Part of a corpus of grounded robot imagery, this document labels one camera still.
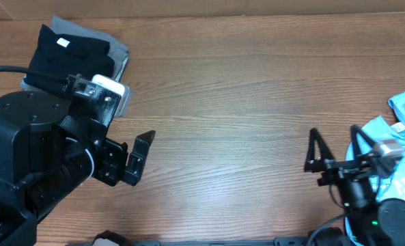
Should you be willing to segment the black t-shirt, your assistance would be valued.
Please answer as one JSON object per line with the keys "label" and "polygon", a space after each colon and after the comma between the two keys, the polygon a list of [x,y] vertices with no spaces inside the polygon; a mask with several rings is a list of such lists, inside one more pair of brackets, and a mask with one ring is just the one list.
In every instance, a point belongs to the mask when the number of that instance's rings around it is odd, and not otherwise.
{"label": "black t-shirt", "polygon": [[62,78],[55,81],[45,77],[26,74],[22,88],[26,91],[43,91],[60,98],[71,98],[70,75],[92,79],[101,74],[113,74],[114,60],[109,57],[110,43],[97,38],[70,34],[57,34],[50,27],[41,26],[38,44],[29,63],[31,71]]}

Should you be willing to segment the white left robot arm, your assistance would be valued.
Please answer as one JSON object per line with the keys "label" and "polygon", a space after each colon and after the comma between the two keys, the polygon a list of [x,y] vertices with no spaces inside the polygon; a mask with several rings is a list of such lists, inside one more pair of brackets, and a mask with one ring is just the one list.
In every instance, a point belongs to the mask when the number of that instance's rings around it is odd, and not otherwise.
{"label": "white left robot arm", "polygon": [[133,147],[107,137],[119,96],[42,92],[0,98],[0,245],[34,245],[38,224],[78,186],[141,179],[154,131]]}

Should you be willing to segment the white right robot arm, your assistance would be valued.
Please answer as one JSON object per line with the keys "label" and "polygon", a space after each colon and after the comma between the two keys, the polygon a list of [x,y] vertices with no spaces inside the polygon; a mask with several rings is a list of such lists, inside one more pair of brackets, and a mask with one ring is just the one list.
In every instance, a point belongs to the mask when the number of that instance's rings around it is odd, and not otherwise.
{"label": "white right robot arm", "polygon": [[370,177],[379,181],[394,174],[403,157],[403,148],[394,139],[374,141],[359,126],[350,128],[353,158],[337,161],[316,128],[309,132],[305,172],[319,173],[321,187],[337,187],[350,235],[332,227],[332,218],[311,231],[306,245],[405,245],[405,200],[378,201]]}

